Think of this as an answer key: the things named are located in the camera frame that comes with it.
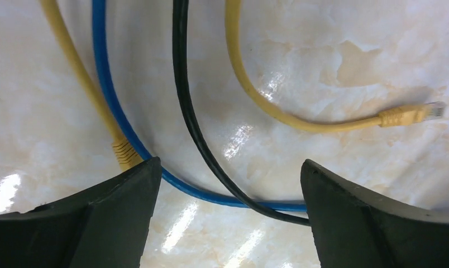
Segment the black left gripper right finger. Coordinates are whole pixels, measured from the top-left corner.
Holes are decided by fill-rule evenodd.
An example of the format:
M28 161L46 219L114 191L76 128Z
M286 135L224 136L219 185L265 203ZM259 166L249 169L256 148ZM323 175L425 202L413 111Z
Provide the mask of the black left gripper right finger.
M449 214L386 197L309 159L300 183L322 267L449 267Z

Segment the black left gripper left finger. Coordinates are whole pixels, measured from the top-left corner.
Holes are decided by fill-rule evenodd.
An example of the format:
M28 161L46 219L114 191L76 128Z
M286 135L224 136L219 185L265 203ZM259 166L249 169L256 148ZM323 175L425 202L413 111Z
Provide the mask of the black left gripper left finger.
M0 214L0 267L139 267L160 183L153 157L26 213Z

